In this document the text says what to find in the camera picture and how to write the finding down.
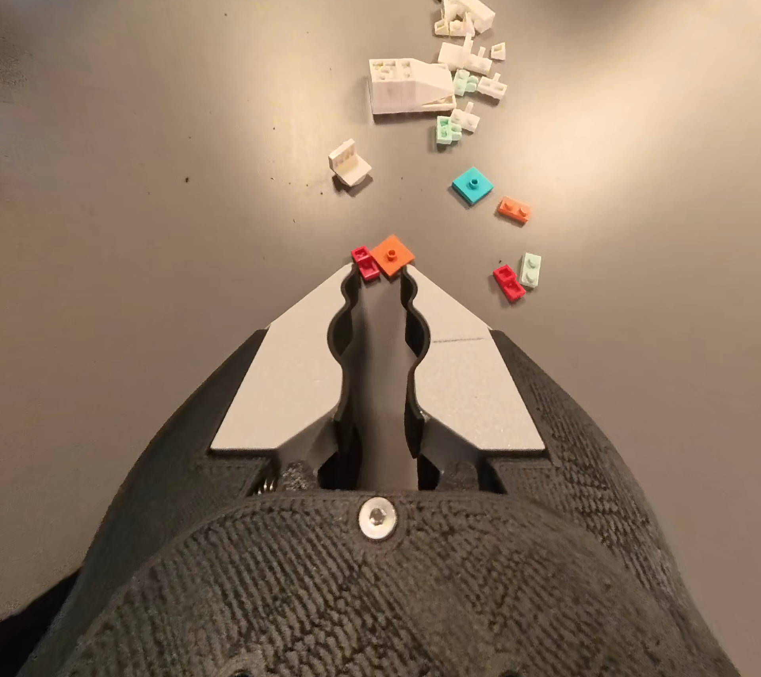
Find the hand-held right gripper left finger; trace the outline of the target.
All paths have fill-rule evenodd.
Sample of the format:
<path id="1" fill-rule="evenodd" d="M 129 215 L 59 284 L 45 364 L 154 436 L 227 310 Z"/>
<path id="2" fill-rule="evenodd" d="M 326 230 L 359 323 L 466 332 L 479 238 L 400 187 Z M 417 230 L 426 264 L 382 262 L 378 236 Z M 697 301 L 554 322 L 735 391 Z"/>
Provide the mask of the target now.
<path id="1" fill-rule="evenodd" d="M 341 358 L 359 285 L 356 266 L 344 264 L 267 326 L 212 454 L 265 456 L 318 474 L 338 453 L 336 421 L 348 402 Z"/>

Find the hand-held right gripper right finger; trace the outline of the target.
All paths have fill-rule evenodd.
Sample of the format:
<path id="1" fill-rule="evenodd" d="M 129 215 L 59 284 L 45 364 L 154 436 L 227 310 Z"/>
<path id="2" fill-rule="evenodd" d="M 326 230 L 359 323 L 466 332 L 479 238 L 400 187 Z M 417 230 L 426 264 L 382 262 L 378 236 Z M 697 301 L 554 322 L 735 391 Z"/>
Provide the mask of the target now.
<path id="1" fill-rule="evenodd" d="M 493 460 L 546 461 L 547 446 L 489 325 L 413 265 L 403 268 L 400 296 L 414 354 L 404 430 L 418 488 L 432 491 L 465 465 L 476 488 L 498 491 Z"/>

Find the red lego plate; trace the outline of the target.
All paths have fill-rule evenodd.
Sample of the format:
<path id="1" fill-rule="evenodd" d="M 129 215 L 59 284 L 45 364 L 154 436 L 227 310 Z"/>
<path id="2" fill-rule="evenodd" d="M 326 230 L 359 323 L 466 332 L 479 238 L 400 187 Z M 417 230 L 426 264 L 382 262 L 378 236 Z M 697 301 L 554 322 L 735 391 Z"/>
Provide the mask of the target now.
<path id="1" fill-rule="evenodd" d="M 526 290 L 510 266 L 500 266 L 492 272 L 492 275 L 510 304 L 516 303 L 525 296 Z"/>
<path id="2" fill-rule="evenodd" d="M 361 279 L 365 283 L 373 282 L 380 278 L 381 270 L 375 261 L 373 254 L 366 246 L 360 246 L 353 249 L 351 251 L 351 256 Z"/>

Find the orange square lego plate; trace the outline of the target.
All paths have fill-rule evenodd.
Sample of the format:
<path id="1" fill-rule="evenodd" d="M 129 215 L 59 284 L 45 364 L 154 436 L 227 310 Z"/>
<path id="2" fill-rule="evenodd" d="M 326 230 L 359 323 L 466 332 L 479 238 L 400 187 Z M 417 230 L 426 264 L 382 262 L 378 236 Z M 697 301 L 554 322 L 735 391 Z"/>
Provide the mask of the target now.
<path id="1" fill-rule="evenodd" d="M 394 234 L 370 249 L 370 254 L 389 280 L 395 278 L 405 266 L 414 263 L 415 260 L 414 253 Z"/>

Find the teal square lego plate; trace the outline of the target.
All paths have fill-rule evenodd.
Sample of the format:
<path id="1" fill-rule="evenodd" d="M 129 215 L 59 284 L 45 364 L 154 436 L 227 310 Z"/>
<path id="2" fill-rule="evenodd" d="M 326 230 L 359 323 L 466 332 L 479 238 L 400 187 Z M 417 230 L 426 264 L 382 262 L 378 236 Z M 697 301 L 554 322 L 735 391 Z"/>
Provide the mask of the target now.
<path id="1" fill-rule="evenodd" d="M 487 197 L 494 189 L 493 183 L 476 167 L 468 168 L 452 180 L 452 190 L 472 207 Z"/>

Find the pile of white lego pieces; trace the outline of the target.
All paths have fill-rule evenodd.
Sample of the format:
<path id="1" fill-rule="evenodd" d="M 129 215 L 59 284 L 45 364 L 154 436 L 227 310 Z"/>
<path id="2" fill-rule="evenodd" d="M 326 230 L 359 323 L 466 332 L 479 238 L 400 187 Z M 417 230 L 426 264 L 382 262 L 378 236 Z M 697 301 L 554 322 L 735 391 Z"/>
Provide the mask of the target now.
<path id="1" fill-rule="evenodd" d="M 500 102 L 507 86 L 501 75 L 493 69 L 497 61 L 505 59 L 505 44 L 493 44 L 489 51 L 485 46 L 473 47 L 477 35 L 487 33 L 495 21 L 495 12 L 480 0 L 442 0 L 442 17 L 434 25 L 434 33 L 444 37 L 435 63 L 445 63 L 452 75 L 464 69 L 480 77 L 475 92 L 456 97 L 457 107 L 450 113 L 463 132 L 477 131 L 480 116 L 474 111 L 469 96 L 482 96 L 494 103 Z"/>

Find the large white sloped lego brick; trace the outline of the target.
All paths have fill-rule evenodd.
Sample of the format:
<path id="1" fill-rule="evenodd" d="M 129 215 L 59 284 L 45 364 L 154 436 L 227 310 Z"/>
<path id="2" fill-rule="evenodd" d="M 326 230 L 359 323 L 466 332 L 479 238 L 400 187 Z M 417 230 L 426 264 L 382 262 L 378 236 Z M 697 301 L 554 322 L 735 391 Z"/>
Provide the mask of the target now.
<path id="1" fill-rule="evenodd" d="M 445 63 L 411 57 L 372 58 L 368 62 L 371 113 L 450 114 L 456 107 L 453 75 Z"/>

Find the white bracket lego piece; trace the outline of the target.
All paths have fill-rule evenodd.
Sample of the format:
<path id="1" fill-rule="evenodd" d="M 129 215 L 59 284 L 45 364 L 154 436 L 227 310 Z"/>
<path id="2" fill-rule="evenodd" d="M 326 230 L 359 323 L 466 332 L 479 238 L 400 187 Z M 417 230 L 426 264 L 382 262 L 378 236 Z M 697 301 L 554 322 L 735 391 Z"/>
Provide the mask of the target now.
<path id="1" fill-rule="evenodd" d="M 371 165 L 363 159 L 356 149 L 354 139 L 348 139 L 328 154 L 329 168 L 345 187 L 357 187 L 371 173 Z"/>

